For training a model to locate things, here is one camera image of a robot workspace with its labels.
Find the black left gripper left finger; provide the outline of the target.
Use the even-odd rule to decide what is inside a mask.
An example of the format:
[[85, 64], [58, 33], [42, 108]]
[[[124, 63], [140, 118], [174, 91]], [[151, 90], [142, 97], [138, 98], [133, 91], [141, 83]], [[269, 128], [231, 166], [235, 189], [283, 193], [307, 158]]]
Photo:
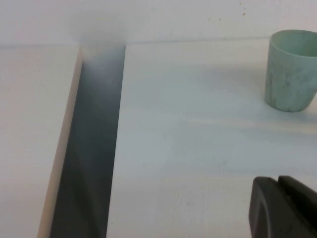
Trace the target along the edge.
[[305, 238], [307, 228], [277, 181], [268, 177], [253, 180], [249, 208], [253, 238]]

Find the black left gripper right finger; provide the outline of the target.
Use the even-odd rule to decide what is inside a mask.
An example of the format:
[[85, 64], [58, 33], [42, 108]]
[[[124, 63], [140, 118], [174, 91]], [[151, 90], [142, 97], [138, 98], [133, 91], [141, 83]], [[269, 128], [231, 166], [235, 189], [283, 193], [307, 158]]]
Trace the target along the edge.
[[317, 192], [291, 176], [279, 176], [278, 184], [297, 214], [300, 223], [317, 237]]

